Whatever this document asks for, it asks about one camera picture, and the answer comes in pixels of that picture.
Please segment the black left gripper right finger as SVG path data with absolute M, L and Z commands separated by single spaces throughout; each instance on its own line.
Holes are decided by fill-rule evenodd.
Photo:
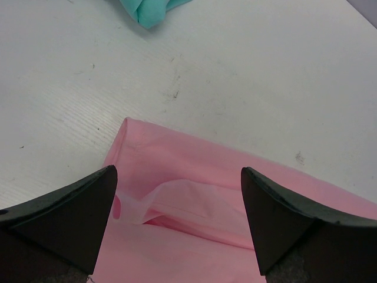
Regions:
M 325 206 L 250 167 L 241 188 L 267 282 L 376 281 L 376 220 Z

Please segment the pink t-shirt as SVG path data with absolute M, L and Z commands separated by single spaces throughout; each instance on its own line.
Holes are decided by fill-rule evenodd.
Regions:
M 252 167 L 331 208 L 376 205 L 284 165 L 126 118 L 105 158 L 118 184 L 94 282 L 263 282 L 241 192 Z

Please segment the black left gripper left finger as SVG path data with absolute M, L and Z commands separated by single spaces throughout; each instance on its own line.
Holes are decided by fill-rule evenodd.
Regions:
M 111 165 L 1 209 L 1 282 L 87 282 L 116 187 L 117 169 Z

